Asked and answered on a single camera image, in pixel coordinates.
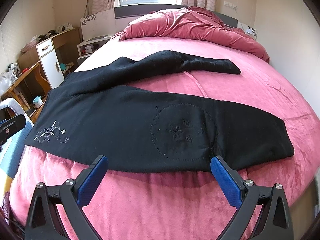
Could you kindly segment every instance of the drawer handle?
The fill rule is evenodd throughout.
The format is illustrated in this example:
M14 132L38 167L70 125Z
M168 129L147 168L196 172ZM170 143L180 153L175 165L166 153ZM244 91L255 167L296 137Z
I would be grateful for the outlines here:
M57 62L56 62L56 69L57 69L58 72L60 71L60 68L59 68L59 65L58 65Z
M45 46L43 49L42 49L42 51L45 51L47 48L49 48L50 47L50 45L48 45L48 46Z

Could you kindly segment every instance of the pink velvet blanket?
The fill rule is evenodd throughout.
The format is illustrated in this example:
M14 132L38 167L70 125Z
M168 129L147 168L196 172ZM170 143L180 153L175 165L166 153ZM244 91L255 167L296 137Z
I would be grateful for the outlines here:
M140 60L165 49L228 58L242 73L191 71L130 85L239 102L283 119L295 149L294 156L254 166L240 174L262 186L279 182L284 186L289 205L297 200L320 166L320 121L302 95L262 59L207 41L153 37L119 42L116 38L89 57L78 70L108 65L120 56ZM89 131L81 132L90 136ZM26 221L36 183L62 184L68 178L75 178L83 168L85 165L28 147L10 194L10 204L18 220L23 224ZM108 171L91 203L83 210L103 239L216 239L235 212L212 174L205 172ZM61 207L59 211L70 238L76 239ZM249 236L256 218L257 214L244 238Z
M200 7L161 10L132 22L120 34L120 40L143 37L171 37L210 41L252 53L269 63L265 48L244 33L230 29L214 13Z

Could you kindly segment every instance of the sheet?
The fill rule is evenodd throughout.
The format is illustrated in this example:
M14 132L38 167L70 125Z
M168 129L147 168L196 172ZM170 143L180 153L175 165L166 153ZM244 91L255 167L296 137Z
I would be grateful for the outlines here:
M140 60L171 49L212 58L228 58L242 71L236 77L191 71L144 79L129 85L247 104L283 119L295 149L291 158L240 171L258 185L283 184L289 205L303 193L320 166L320 121L302 95L262 59L207 41L177 38L113 39L78 71L108 65L120 56ZM25 223L36 183L63 183L84 165L28 147L11 187L10 204ZM65 213L62 221L76 239ZM108 171L89 206L83 208L103 239L216 239L235 212L210 173L141 174ZM248 237L255 219L244 233Z

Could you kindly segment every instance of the gray headboard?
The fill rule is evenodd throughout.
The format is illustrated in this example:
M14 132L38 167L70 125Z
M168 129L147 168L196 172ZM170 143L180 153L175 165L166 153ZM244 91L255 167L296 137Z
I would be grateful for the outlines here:
M152 11L159 11L163 9L180 9L185 6L179 4L159 4L159 3L143 3L143 4L132 4L132 5L123 5L115 7L115 18L127 18L135 16L143 16ZM225 25L229 27L236 28L238 26L238 20L230 16L213 12L217 15Z

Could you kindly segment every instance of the drawer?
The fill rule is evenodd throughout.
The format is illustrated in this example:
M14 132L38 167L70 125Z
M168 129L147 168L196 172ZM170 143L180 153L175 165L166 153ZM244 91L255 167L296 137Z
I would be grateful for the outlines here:
M39 44L36 45L37 51L39 54L39 57L42 57L46 53L50 52L53 50L53 44L51 39L47 39L46 41L43 41Z

